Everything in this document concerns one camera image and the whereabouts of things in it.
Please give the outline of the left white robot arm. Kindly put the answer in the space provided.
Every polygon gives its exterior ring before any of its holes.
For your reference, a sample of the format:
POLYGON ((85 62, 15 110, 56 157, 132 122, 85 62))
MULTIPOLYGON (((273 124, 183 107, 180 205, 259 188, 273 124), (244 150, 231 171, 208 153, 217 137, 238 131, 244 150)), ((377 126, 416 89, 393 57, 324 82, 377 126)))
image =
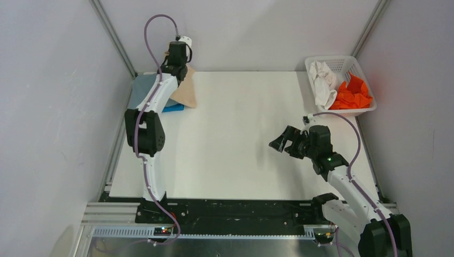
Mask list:
POLYGON ((168 54, 159 66, 154 83, 147 94, 133 108, 124 113, 126 139, 143 167, 144 203, 153 203, 148 209, 148 216, 156 223, 167 218, 176 223, 176 218, 169 212, 161 200, 165 199, 163 175, 160 168, 160 153, 165 144, 165 132, 160 115, 170 96, 184 81, 192 60, 192 49, 188 42, 178 39, 169 43, 168 54))

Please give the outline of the beige t-shirt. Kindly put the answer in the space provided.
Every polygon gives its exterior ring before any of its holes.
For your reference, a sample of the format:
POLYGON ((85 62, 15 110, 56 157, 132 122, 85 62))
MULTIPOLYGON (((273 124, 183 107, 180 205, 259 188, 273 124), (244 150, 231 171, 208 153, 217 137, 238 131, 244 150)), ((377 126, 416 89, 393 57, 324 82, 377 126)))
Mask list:
POLYGON ((166 107, 170 107, 176 104, 182 104, 185 107, 189 108, 197 107, 193 81, 195 70, 189 64, 186 64, 186 68, 187 73, 184 80, 179 84, 179 87, 170 96, 169 100, 166 103, 166 107))

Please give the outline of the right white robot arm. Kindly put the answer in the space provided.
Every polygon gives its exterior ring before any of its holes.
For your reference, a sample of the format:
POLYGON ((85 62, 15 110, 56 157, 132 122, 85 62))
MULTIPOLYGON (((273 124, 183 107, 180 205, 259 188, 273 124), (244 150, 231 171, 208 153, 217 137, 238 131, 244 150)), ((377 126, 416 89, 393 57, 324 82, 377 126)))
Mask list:
POLYGON ((333 150, 328 127, 307 130, 288 126, 269 146, 294 158, 308 158, 314 171, 334 187, 342 199, 326 193, 313 198, 311 217, 333 222, 358 244, 360 256, 412 256, 411 226, 403 214, 393 214, 364 190, 351 174, 349 163, 333 150))

